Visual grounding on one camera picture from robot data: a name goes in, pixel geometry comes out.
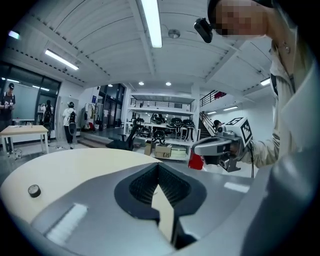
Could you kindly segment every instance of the white wall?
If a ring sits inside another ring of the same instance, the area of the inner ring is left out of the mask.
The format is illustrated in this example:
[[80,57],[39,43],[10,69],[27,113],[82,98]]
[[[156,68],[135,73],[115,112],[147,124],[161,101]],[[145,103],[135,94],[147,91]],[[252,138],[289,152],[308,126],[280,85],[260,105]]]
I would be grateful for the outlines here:
[[272,137],[274,120],[274,98],[270,95],[256,100],[257,103],[249,101],[237,104],[235,110],[223,111],[208,115],[212,122],[219,120],[227,123],[234,118],[248,118],[254,140],[265,141]]

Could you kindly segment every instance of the window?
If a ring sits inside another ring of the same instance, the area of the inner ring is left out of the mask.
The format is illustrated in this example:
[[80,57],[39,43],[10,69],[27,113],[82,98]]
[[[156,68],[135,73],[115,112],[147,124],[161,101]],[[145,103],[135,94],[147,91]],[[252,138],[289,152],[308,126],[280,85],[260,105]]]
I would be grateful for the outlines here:
[[0,63],[0,77],[0,89],[4,90],[10,83],[14,84],[13,93],[16,102],[12,119],[26,120],[40,125],[44,114],[41,107],[50,100],[53,106],[51,129],[54,130],[54,113],[60,82],[5,62]]

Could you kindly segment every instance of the ceiling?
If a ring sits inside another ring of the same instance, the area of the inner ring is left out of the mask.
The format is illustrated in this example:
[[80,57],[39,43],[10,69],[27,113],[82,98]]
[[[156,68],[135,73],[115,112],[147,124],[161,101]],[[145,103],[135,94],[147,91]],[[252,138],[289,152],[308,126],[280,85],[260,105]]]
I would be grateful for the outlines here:
[[[241,98],[262,89],[269,76],[271,41],[233,41],[214,35],[210,44],[193,24],[207,16],[207,0],[158,0],[162,48],[152,48],[140,0],[39,0],[14,28],[20,39],[9,37],[4,60],[44,71],[84,88],[130,83],[141,89],[200,94],[219,90]],[[168,36],[169,29],[180,38]],[[50,49],[78,70],[45,55]]]

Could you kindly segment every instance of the round button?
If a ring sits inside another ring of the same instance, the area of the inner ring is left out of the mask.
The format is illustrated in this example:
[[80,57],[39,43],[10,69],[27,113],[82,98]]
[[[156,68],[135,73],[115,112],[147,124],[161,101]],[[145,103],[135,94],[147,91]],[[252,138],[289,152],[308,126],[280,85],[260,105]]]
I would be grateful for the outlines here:
[[32,198],[40,196],[41,190],[38,185],[32,185],[28,188],[28,193]]

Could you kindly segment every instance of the gray surface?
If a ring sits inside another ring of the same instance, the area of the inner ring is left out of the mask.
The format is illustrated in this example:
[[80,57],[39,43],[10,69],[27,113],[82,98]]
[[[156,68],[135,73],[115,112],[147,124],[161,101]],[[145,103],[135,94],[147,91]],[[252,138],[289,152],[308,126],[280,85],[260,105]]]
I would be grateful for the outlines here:
[[74,203],[88,207],[64,248],[79,255],[165,255],[175,251],[154,220],[133,218],[114,196],[124,178],[152,164],[90,179],[44,209],[32,222],[41,233],[56,223]]
[[250,186],[254,181],[251,178],[212,174],[188,167],[183,169],[179,167],[178,170],[200,181],[207,191],[205,201],[195,214],[179,218],[184,233],[192,235],[197,240],[206,236],[227,219],[246,195],[246,193],[225,188],[225,183]]

